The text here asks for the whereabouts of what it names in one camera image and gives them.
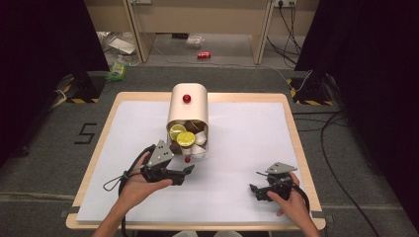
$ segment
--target gray carpet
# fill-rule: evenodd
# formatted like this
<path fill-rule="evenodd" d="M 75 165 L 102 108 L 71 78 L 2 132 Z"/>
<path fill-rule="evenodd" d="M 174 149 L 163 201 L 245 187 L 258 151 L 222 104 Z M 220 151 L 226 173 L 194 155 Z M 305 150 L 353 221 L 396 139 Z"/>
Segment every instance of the gray carpet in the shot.
<path fill-rule="evenodd" d="M 300 73 L 282 71 L 286 77 Z M 65 210 L 71 206 L 102 131 L 112 103 L 122 91 L 171 91 L 181 82 L 198 82 L 209 92 L 283 93 L 293 113 L 339 111 L 338 106 L 292 103 L 287 83 L 271 69 L 131 67 L 121 82 L 110 82 L 97 104 L 64 103 L 50 112 L 29 144 L 30 155 L 9 159 L 0 170 L 0 236 L 89 236 L 92 231 L 69 230 Z M 339 188 L 323 157 L 320 130 L 329 114 L 294 115 L 295 123 L 327 218 L 323 236 L 374 236 L 367 221 Z M 364 210 L 380 236 L 419 236 L 385 178 L 369 166 L 360 143 L 343 116 L 324 131 L 324 147 L 336 176 Z M 89 144 L 80 136 L 95 133 Z M 302 236 L 274 232 L 273 236 Z"/>

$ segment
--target human hand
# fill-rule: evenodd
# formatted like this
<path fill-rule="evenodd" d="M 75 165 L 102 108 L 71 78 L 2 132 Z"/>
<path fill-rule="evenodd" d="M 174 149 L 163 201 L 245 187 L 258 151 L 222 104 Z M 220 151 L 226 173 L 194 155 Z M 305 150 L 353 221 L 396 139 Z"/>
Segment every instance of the human hand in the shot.
<path fill-rule="evenodd" d="M 290 172 L 293 182 L 299 186 L 299 179 L 293 172 Z M 304 236 L 319 236 L 317 227 L 314 225 L 302 196 L 294 189 L 291 190 L 290 198 L 283 199 L 276 193 L 268 191 L 267 195 L 275 201 L 281 209 L 277 212 L 277 216 L 285 214 L 293 223 L 301 228 Z"/>
<path fill-rule="evenodd" d="M 142 162 L 148 154 L 148 151 L 145 152 L 135 164 L 135 167 L 142 165 Z M 129 179 L 121 191 L 117 202 L 123 209 L 129 211 L 134 206 L 143 202 L 152 193 L 170 185 L 172 185 L 172 180 L 170 179 L 162 180 L 156 183 L 148 183 L 140 174 L 139 169 L 136 169 L 129 174 Z"/>

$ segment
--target red can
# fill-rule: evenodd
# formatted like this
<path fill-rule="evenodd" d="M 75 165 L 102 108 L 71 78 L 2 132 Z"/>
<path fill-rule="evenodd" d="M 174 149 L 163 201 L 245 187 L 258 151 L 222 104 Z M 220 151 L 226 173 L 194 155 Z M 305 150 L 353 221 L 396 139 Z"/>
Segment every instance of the red can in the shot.
<path fill-rule="evenodd" d="M 210 51 L 198 52 L 198 58 L 210 58 Z"/>

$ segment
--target red ball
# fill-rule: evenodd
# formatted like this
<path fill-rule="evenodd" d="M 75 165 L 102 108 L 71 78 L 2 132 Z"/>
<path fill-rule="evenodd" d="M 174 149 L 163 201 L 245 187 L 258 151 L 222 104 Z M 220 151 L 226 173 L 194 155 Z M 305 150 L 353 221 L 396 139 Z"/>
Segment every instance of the red ball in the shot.
<path fill-rule="evenodd" d="M 191 96 L 187 94 L 183 97 L 183 100 L 184 100 L 185 103 L 190 103 L 191 102 Z"/>

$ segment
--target yellow lid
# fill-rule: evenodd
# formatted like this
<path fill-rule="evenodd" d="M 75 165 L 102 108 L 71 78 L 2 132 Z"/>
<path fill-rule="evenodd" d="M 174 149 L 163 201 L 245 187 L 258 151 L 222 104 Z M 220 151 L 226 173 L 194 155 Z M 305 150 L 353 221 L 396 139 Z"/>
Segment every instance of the yellow lid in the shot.
<path fill-rule="evenodd" d="M 190 146 L 195 142 L 195 136 L 190 131 L 184 131 L 178 134 L 176 141 L 181 146 Z"/>
<path fill-rule="evenodd" d="M 170 136 L 170 138 L 172 140 L 176 140 L 177 137 L 178 137 L 178 135 L 181 132 L 184 132 L 184 131 L 186 131 L 186 129 L 185 129 L 185 127 L 183 125 L 181 125 L 181 124 L 174 124 L 174 125 L 172 125 L 172 127 L 170 127 L 169 136 Z"/>

